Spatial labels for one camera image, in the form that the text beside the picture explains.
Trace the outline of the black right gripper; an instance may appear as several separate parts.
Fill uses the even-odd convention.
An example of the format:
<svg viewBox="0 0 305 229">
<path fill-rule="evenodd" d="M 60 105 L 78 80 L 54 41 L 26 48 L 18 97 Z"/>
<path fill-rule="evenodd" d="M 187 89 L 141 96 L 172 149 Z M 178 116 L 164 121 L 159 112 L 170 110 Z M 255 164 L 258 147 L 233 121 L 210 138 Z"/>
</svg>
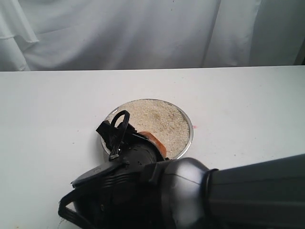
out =
<svg viewBox="0 0 305 229">
<path fill-rule="evenodd" d="M 129 124 L 122 121 L 103 121 L 96 129 L 104 153 L 102 167 L 143 167 L 147 164 L 170 161 L 158 148 Z"/>
</svg>

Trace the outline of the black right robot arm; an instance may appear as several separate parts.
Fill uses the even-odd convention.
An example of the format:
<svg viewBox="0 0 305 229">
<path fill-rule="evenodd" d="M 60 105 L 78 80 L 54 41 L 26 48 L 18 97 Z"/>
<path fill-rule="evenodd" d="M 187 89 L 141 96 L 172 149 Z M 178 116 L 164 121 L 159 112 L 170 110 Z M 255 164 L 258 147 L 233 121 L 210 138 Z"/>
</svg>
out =
<svg viewBox="0 0 305 229">
<path fill-rule="evenodd" d="M 305 157 L 231 169 L 166 159 L 126 122 L 97 132 L 120 153 L 73 181 L 58 214 L 82 229 L 302 229 Z"/>
</svg>

